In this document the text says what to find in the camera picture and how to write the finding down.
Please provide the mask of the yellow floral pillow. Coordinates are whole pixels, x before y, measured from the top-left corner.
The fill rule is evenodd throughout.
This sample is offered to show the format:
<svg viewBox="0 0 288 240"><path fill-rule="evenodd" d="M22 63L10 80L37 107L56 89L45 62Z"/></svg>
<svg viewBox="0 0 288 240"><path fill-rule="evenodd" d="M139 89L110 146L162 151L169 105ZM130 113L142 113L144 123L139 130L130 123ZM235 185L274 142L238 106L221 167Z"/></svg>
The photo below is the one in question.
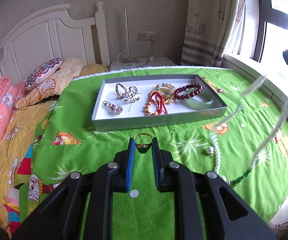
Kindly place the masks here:
<svg viewBox="0 0 288 240"><path fill-rule="evenodd" d="M79 77L83 68L84 62L80 59L70 58L64 60L53 75L28 92L26 96L20 98L15 103L15 108L22 109L35 105L50 96L60 95L72 79Z"/></svg>

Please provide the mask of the grey shallow cardboard tray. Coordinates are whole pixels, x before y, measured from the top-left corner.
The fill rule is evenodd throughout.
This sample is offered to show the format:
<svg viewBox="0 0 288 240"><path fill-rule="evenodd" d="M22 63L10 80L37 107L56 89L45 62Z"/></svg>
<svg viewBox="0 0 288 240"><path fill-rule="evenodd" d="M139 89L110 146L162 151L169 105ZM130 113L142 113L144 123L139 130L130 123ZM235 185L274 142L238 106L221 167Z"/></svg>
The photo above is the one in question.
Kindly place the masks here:
<svg viewBox="0 0 288 240"><path fill-rule="evenodd" d="M129 87L138 88L140 100L123 103ZM183 101L202 91L213 98L211 108L194 110ZM98 132L155 127L220 118L227 105L197 74L163 74L105 79L92 113Z"/></svg>

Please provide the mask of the green cartoon blanket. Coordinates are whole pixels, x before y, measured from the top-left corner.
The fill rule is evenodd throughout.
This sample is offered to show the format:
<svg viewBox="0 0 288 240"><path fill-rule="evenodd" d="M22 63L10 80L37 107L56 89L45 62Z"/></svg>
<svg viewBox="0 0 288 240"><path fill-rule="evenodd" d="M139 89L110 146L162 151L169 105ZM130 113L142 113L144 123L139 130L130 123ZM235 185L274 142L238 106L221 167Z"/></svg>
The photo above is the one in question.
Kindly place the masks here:
<svg viewBox="0 0 288 240"><path fill-rule="evenodd" d="M131 137L147 142L150 135L164 150L194 172L215 168L215 159L206 155L214 120L164 125L143 129L98 132L91 113L103 75L72 81L57 101L58 109L47 116L48 124L40 141L30 151L31 175L44 185L55 185L70 172L90 173L123 150ZM272 131L279 109L262 92L246 98L245 109L216 129L221 152L220 174L232 180L246 171L254 150ZM114 239L173 239L173 198L160 194L154 183L151 153L135 154L130 194L114 198ZM268 222L288 195L288 122L256 160L254 170L236 192Z"/></svg>

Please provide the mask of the yellow floral bedsheet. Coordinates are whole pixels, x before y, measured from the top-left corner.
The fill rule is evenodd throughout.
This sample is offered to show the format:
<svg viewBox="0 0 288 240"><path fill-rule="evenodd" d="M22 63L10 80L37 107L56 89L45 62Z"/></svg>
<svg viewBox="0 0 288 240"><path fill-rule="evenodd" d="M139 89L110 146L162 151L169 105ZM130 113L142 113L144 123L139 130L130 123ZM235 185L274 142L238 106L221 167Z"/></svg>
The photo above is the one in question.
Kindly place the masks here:
<svg viewBox="0 0 288 240"><path fill-rule="evenodd" d="M79 77L107 71L106 66L91 64L83 68ZM0 142L0 233L4 239L10 239L20 225L20 187L28 182L31 174L27 152L43 137L48 124L46 116L59 108L59 96L50 96L22 109L14 105Z"/></svg>

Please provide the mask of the wall power socket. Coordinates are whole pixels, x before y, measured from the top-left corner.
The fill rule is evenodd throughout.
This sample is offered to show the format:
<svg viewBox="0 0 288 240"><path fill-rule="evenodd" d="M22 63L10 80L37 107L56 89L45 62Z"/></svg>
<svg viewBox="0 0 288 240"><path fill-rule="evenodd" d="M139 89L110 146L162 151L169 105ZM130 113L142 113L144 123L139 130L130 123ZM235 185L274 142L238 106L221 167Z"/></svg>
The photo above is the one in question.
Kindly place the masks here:
<svg viewBox="0 0 288 240"><path fill-rule="evenodd" d="M157 31L138 31L137 40L138 41L157 41L158 33Z"/></svg>

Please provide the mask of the pale green jade bangle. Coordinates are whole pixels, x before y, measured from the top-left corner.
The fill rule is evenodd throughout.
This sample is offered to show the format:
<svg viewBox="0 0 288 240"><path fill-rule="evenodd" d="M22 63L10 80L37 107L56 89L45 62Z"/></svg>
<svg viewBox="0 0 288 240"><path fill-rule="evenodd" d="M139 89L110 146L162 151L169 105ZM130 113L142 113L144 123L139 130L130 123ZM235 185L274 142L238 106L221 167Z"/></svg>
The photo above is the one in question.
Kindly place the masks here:
<svg viewBox="0 0 288 240"><path fill-rule="evenodd" d="M202 91L200 94L195 95L192 98L184 99L183 103L194 110L207 110L211 108L213 101L210 92Z"/></svg>

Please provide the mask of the white bedside table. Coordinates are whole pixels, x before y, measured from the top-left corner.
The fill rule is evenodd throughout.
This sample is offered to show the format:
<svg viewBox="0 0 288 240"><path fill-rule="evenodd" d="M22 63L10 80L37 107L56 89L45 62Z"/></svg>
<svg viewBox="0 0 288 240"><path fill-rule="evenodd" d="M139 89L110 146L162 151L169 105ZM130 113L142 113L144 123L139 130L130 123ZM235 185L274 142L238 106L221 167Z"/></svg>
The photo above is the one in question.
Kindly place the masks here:
<svg viewBox="0 0 288 240"><path fill-rule="evenodd" d="M123 69L142 68L142 67L159 67L159 66L176 66L176 64L166 56L154 57L153 61L147 58L139 58L138 63L121 64L113 61L110 65L110 71L118 71Z"/></svg>

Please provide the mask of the silver rhinestone brooch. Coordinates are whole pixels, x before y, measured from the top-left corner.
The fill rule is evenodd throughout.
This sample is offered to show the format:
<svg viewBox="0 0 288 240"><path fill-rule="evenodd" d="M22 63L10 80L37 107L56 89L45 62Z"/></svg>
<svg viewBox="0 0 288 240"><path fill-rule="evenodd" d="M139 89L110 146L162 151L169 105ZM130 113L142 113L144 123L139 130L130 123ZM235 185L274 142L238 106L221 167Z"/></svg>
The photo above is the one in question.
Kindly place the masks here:
<svg viewBox="0 0 288 240"><path fill-rule="evenodd" d="M133 105L133 103L136 103L140 100L141 93L139 92L138 88L135 86L129 87L129 90L125 97L123 97L122 102L123 103L130 103Z"/></svg>

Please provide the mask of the white wooden headboard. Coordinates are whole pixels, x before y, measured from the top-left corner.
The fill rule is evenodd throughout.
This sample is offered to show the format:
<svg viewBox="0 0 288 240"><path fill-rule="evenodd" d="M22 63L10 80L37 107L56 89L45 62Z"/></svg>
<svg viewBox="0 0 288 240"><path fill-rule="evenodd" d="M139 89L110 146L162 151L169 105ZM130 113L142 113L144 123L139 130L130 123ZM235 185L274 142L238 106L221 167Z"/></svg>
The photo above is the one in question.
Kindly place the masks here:
<svg viewBox="0 0 288 240"><path fill-rule="evenodd" d="M96 3L93 17L74 20L70 4L41 9L19 22L0 47L0 77L13 83L26 80L41 64L60 57L81 59L85 66L111 63L103 2Z"/></svg>

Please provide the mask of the pearl drop earring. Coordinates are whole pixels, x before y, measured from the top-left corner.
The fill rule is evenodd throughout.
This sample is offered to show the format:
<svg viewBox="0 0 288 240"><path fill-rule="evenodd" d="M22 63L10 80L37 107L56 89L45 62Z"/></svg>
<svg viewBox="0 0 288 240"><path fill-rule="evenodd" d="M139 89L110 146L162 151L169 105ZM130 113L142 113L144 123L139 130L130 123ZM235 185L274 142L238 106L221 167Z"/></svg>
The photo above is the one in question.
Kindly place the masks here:
<svg viewBox="0 0 288 240"><path fill-rule="evenodd" d="M209 157L212 157L214 155L214 148L213 146L206 147L206 153Z"/></svg>

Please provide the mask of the striped cartoon curtain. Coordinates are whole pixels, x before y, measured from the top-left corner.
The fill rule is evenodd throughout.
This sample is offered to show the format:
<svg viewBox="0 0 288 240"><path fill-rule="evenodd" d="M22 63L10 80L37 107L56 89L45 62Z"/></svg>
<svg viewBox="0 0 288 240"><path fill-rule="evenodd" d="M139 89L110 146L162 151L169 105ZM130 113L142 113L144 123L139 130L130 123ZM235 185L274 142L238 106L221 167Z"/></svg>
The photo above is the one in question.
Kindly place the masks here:
<svg viewBox="0 0 288 240"><path fill-rule="evenodd" d="M220 66L245 3L246 0L189 0L181 64Z"/></svg>

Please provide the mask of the patterned round cushion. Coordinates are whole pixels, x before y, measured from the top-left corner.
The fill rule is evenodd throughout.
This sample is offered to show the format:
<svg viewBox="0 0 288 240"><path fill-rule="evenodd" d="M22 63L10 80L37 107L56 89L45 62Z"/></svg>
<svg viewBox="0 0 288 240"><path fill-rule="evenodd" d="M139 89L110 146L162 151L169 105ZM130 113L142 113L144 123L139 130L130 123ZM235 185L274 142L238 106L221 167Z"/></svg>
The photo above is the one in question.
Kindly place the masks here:
<svg viewBox="0 0 288 240"><path fill-rule="evenodd" d="M25 81L26 90L32 90L51 77L62 65L63 59L60 57L40 65Z"/></svg>

